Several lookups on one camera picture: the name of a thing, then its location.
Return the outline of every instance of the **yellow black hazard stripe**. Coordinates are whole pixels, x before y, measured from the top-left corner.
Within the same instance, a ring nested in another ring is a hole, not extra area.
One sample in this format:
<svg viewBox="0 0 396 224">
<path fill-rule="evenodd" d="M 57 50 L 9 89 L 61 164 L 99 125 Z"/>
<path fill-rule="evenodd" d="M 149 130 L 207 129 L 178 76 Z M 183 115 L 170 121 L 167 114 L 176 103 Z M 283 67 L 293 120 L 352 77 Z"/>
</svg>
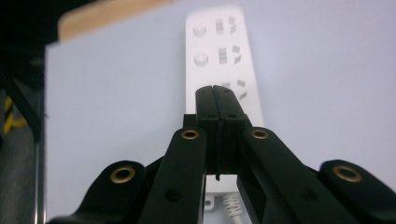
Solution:
<svg viewBox="0 0 396 224">
<path fill-rule="evenodd" d="M 6 96 L 4 109 L 6 111 L 4 115 L 4 126 L 3 133 L 9 133 L 13 128 L 20 128 L 27 125 L 27 121 L 24 117 L 15 119 L 13 113 L 14 103 L 11 100 L 11 97 Z"/>
</svg>

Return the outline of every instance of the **white cable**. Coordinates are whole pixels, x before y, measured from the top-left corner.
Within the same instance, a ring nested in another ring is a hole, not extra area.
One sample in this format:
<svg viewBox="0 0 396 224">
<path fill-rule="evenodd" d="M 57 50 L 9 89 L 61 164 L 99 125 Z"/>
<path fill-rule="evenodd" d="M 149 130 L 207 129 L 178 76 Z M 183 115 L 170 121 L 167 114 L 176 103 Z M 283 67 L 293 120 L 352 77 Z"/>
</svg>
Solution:
<svg viewBox="0 0 396 224">
<path fill-rule="evenodd" d="M 223 195 L 223 203 L 225 205 L 225 211 L 228 216 L 233 219 L 234 224 L 244 224 L 241 218 L 242 208 L 239 203 L 238 193 L 228 193 Z"/>
</svg>

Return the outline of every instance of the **power strip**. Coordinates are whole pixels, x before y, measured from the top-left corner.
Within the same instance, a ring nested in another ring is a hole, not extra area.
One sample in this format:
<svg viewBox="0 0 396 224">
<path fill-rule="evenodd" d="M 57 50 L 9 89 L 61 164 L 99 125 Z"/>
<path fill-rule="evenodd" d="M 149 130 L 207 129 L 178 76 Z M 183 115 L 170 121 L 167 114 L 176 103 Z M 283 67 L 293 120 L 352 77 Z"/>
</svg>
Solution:
<svg viewBox="0 0 396 224">
<path fill-rule="evenodd" d="M 212 7 L 186 19 L 186 113 L 195 113 L 195 92 L 208 85 L 227 87 L 254 126 L 264 126 L 259 91 L 242 9 Z M 234 175 L 206 179 L 206 192 L 238 191 Z"/>
</svg>

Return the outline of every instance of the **brass grommet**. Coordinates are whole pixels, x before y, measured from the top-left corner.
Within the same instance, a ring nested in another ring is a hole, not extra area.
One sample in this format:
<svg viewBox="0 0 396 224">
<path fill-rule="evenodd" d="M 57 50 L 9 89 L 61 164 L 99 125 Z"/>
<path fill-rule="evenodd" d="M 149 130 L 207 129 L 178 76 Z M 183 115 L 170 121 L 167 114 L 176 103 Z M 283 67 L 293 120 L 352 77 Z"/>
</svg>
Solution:
<svg viewBox="0 0 396 224">
<path fill-rule="evenodd" d="M 268 138 L 270 135 L 268 134 L 268 132 L 263 131 L 263 130 L 253 130 L 250 133 L 254 138 L 257 139 L 266 139 Z"/>
<path fill-rule="evenodd" d="M 184 131 L 181 134 L 181 136 L 184 139 L 191 140 L 191 139 L 195 139 L 195 138 L 199 137 L 199 133 L 197 131 L 195 131 L 195 130 L 187 130 L 187 131 Z"/>
<path fill-rule="evenodd" d="M 346 180 L 351 183 L 358 183 L 358 182 L 361 182 L 361 180 L 362 180 L 361 174 L 359 174 L 355 169 L 350 168 L 349 166 L 336 165 L 332 168 L 332 171 L 341 179 Z M 342 173 L 342 171 L 348 171 L 348 172 L 352 173 L 353 175 L 345 175 Z"/>
<path fill-rule="evenodd" d="M 134 168 L 132 166 L 121 166 L 113 171 L 110 180 L 115 184 L 123 184 L 134 178 Z"/>
</svg>

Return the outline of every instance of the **black metal frame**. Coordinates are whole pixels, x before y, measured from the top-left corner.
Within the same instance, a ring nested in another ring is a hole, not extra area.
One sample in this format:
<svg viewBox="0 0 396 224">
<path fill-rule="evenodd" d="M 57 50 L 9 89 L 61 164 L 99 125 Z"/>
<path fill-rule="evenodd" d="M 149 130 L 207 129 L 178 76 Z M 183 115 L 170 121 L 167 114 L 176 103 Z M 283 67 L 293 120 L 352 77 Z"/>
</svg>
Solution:
<svg viewBox="0 0 396 224">
<path fill-rule="evenodd" d="M 163 158 L 107 167 L 64 223 L 201 223 L 205 176 L 238 175 L 253 223 L 396 223 L 396 194 L 347 161 L 318 172 L 270 130 L 252 127 L 233 92 L 204 87 Z"/>
<path fill-rule="evenodd" d="M 11 97 L 12 102 L 21 111 L 21 114 L 26 119 L 29 124 L 35 143 L 40 141 L 41 134 L 41 118 L 30 106 L 29 102 L 24 97 L 21 90 L 18 88 L 12 76 L 1 71 L 0 69 L 0 86 L 6 91 L 6 93 Z"/>
</svg>

